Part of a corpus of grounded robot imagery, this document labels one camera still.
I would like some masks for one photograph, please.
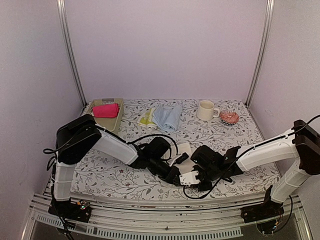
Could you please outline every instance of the wire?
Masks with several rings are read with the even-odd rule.
[[[279,210],[279,219],[275,223],[276,228],[278,227],[278,225],[280,223],[282,223],[282,218],[283,218],[283,215],[282,215],[281,211]]]
[[[67,146],[80,132],[82,132],[84,129],[85,129],[85,130],[88,130],[88,129],[92,128],[92,127],[95,127],[95,125],[86,125],[86,126],[83,126],[83,127],[79,128],[79,129],[74,133],[74,135],[73,135],[68,141],[66,141],[65,144],[63,144],[61,147],[58,147],[58,148],[55,149],[55,150],[53,150],[53,149],[51,149],[51,148],[45,148],[45,149],[42,150],[42,152],[43,152],[44,154],[46,154],[46,155],[55,154],[55,155],[57,156],[56,153],[57,153],[59,150],[61,150],[62,148],[64,148],[65,146]]]
[[[172,149],[171,149],[171,146],[169,147],[169,158],[168,159],[160,159],[160,160],[162,160],[162,161],[168,161],[168,160],[170,160],[171,159],[171,154],[172,154]]]
[[[54,189],[51,188],[51,195],[54,196]],[[58,218],[60,219],[61,223],[62,223],[62,226],[63,226],[63,229],[64,229],[64,235],[66,236],[66,238],[68,238],[69,240],[75,240],[72,235],[71,235],[71,232],[69,231],[68,227],[71,227],[73,228],[74,226],[71,225],[69,222],[67,222],[63,217],[60,216],[59,212],[57,211],[56,209],[56,206],[55,206],[55,203],[53,202],[52,203],[52,206],[53,206],[53,209],[56,213],[56,215],[58,216]]]
[[[300,129],[298,129],[298,130],[296,130],[296,131],[294,131],[294,132],[291,132],[290,134],[288,134],[288,136],[291,136],[291,135],[293,135],[293,134],[296,134],[296,133],[300,132],[301,130],[303,130],[304,128],[306,128],[311,122],[313,122],[313,121],[314,121],[315,119],[317,119],[317,118],[320,118],[320,114],[314,116],[313,118],[311,118],[302,128],[300,128]],[[219,179],[215,182],[215,184],[212,186],[212,188],[211,188],[206,194],[204,194],[204,195],[202,195],[202,196],[199,196],[199,197],[189,196],[189,195],[187,195],[187,193],[186,193],[186,187],[187,187],[187,186],[184,185],[184,186],[183,186],[183,193],[184,193],[184,195],[185,195],[188,199],[204,199],[204,198],[205,198],[206,196],[208,196],[208,195],[212,192],[212,190],[218,185],[218,183],[221,181],[221,179],[224,178],[225,174],[226,174],[226,173],[229,171],[229,169],[238,161],[239,158],[241,158],[243,155],[245,155],[247,152],[251,151],[251,150],[254,149],[254,148],[260,147],[260,146],[262,146],[262,145],[265,145],[265,144],[268,144],[268,143],[271,143],[271,142],[273,142],[273,141],[276,141],[276,140],[279,140],[279,139],[283,139],[283,138],[286,138],[286,135],[281,135],[281,136],[272,138],[272,139],[270,139],[270,140],[261,142],[261,143],[259,143],[259,144],[257,144],[257,145],[254,145],[254,146],[248,148],[246,151],[244,151],[242,154],[240,154],[240,156],[238,156],[238,157],[230,164],[230,166],[223,172],[223,174],[219,177]]]
[[[138,139],[136,139],[134,141],[127,142],[126,144],[135,144],[136,142],[141,141],[142,139],[149,138],[149,137],[157,137],[157,136],[165,137],[165,138],[170,139],[173,142],[173,144],[175,146],[176,154],[178,155],[178,145],[177,145],[176,141],[172,137],[170,137],[168,135],[165,135],[165,134],[149,134],[149,135],[145,135],[145,136],[139,137]]]
[[[302,128],[298,129],[297,131],[291,132],[290,134],[288,134],[288,136],[296,134],[296,133],[300,132],[301,130],[305,129],[311,122],[313,122],[317,118],[320,118],[320,114],[311,118]]]
[[[46,170],[49,171],[50,168],[55,164],[55,161],[57,160],[56,156],[50,157],[48,163],[46,164]]]
[[[291,201],[291,209],[290,209],[290,214],[287,218],[287,220],[285,221],[285,223],[281,226],[281,228],[275,230],[273,233],[277,233],[279,231],[281,231],[282,229],[284,229],[284,227],[288,224],[291,216],[292,216],[292,212],[293,212],[293,209],[294,209],[294,201],[292,200],[292,197],[289,195],[289,198],[290,198],[290,201]]]
[[[239,158],[241,158],[243,155],[245,155],[247,152],[249,152],[250,150],[252,150],[254,147],[252,146],[252,147],[250,147],[250,148],[248,148],[246,151],[244,151],[242,154],[240,154],[240,156],[238,156],[231,164],[230,164],[230,166],[222,173],[222,175],[219,177],[219,179],[214,183],[214,185],[211,187],[211,189],[206,193],[206,194],[204,194],[204,195],[202,195],[202,196],[198,196],[198,197],[193,197],[193,196],[189,196],[189,195],[187,195],[187,193],[186,193],[186,185],[184,185],[183,186],[183,193],[184,193],[184,195],[188,198],[188,199],[204,199],[206,196],[208,196],[211,192],[212,192],[212,190],[218,185],[218,183],[221,181],[221,179],[223,179],[224,178],[224,176],[226,175],[226,173],[229,171],[229,169],[237,162],[237,160],[239,159]]]

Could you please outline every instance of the white mug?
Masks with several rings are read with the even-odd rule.
[[[212,101],[203,100],[200,101],[196,116],[203,121],[210,121],[212,118],[218,118],[220,115],[220,109],[215,107]]]

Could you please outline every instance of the metal pole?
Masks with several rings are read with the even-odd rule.
[[[267,47],[267,41],[268,41],[268,36],[271,28],[271,22],[272,22],[272,14],[274,11],[274,0],[268,0],[266,4],[266,11],[265,11],[265,18],[264,18],[264,26],[263,26],[263,34],[262,34],[262,39],[261,39],[261,44],[260,44],[260,50],[259,50],[259,55],[258,59],[256,61],[254,73],[253,73],[253,78],[251,81],[250,89],[248,92],[248,95],[246,97],[245,105],[249,108],[254,94],[255,90],[257,87],[260,71],[261,71],[261,66],[263,63],[263,58],[265,55],[266,47]]]
[[[79,98],[81,100],[81,103],[83,106],[87,104],[87,100],[85,97],[84,89],[82,87],[79,72],[76,65],[76,59],[74,56],[74,51],[71,44],[71,38],[70,38],[70,32],[68,28],[68,21],[67,21],[67,14],[66,14],[66,7],[65,7],[65,0],[57,0],[57,6],[58,6],[58,12],[59,12],[59,18],[61,23],[61,29],[62,29],[62,35],[64,38],[64,43],[66,47],[66,51],[68,54],[72,75],[74,78],[74,82],[76,85],[77,92],[79,94]]]

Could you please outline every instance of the aluminum frame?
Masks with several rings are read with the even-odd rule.
[[[75,222],[75,233],[106,239],[137,239],[137,240],[192,240],[192,239],[229,239],[242,236],[241,227],[254,225],[255,222],[244,223],[240,217],[243,206],[253,205],[263,201],[262,194],[253,194],[252,199],[237,196],[224,199],[224,204],[215,199],[201,201],[198,206],[189,206],[190,201],[173,207],[166,202],[162,206],[151,207],[145,201],[129,200],[124,203],[119,199],[110,198],[107,202],[92,202],[92,212],[89,223]],[[58,217],[50,215],[51,196],[34,194],[29,207],[29,215],[25,234],[22,240],[29,240],[35,222],[41,222],[53,227],[62,228]],[[285,215],[291,209],[291,201],[284,202]],[[309,225],[297,195],[293,196],[293,217],[297,221],[298,231],[303,240],[312,240]]]
[[[77,68],[77,64],[76,64],[76,59],[75,59],[74,51],[73,51],[72,44],[71,44],[71,37],[70,37],[68,21],[67,21],[65,0],[57,0],[56,2],[57,2],[57,7],[58,7],[60,23],[61,23],[62,35],[64,38],[64,43],[65,43],[68,59],[70,62],[70,67],[72,70],[73,79],[75,82],[75,86],[76,86],[80,101],[82,103],[82,106],[84,107],[87,105],[87,100],[86,100],[84,89],[83,89],[81,81],[80,81],[80,76],[79,76],[79,72],[78,72],[78,68]]]
[[[263,26],[263,34],[262,34],[262,39],[261,39],[261,44],[260,44],[259,55],[258,55],[256,64],[255,64],[249,92],[248,92],[248,95],[245,100],[245,105],[248,107],[250,107],[250,105],[253,101],[255,90],[257,87],[258,80],[259,80],[261,66],[263,63],[263,59],[264,59],[264,55],[265,55],[265,51],[266,51],[266,47],[267,47],[267,42],[268,42],[268,37],[269,37],[270,29],[271,29],[273,11],[274,11],[274,0],[267,0],[265,18],[264,18],[264,26]]]

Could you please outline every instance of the white wall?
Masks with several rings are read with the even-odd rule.
[[[86,97],[246,98],[266,0],[68,0]]]
[[[275,1],[272,27],[251,106],[270,138],[320,114],[320,1]],[[320,133],[320,119],[311,126]],[[281,162],[286,171],[291,162]],[[320,176],[311,177],[299,196],[313,239],[320,239]]]
[[[56,1],[0,1],[0,29],[0,239],[17,240],[49,179],[42,149],[81,105]]]

